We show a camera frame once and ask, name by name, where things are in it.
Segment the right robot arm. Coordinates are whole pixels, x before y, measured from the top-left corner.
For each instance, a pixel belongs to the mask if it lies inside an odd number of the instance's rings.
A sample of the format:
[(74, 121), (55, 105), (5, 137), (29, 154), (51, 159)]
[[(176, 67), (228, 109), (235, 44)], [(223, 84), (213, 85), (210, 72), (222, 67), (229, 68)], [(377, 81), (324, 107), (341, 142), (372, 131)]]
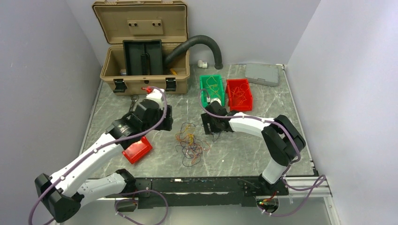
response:
[(262, 118), (243, 112), (230, 111), (217, 101), (210, 103), (201, 114), (207, 135), (213, 132), (240, 132), (260, 137), (264, 140), (271, 159), (259, 175), (259, 190), (269, 195), (277, 191), (281, 177), (301, 158), (306, 142), (292, 122), (284, 115), (275, 118)]

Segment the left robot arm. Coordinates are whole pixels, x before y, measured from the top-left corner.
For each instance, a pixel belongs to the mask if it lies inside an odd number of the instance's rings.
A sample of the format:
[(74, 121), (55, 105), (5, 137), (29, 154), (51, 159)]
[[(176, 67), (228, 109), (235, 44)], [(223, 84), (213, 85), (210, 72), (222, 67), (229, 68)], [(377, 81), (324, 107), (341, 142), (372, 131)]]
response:
[(67, 166), (51, 175), (40, 174), (35, 179), (38, 202), (46, 207), (54, 221), (62, 223), (99, 198), (113, 194), (132, 195), (137, 189), (136, 179), (125, 169), (97, 180), (90, 180), (90, 176), (150, 131), (170, 131), (171, 113), (172, 107), (164, 97), (148, 96), (133, 112), (112, 122), (89, 149)]

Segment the white pipe elbow fitting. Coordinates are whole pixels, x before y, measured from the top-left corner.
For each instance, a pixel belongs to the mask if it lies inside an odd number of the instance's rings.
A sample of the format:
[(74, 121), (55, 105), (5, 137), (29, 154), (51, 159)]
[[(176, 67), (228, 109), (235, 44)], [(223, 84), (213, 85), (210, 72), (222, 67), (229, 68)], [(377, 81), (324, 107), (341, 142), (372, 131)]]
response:
[(197, 66), (199, 68), (208, 68), (208, 63), (206, 61), (198, 60)]

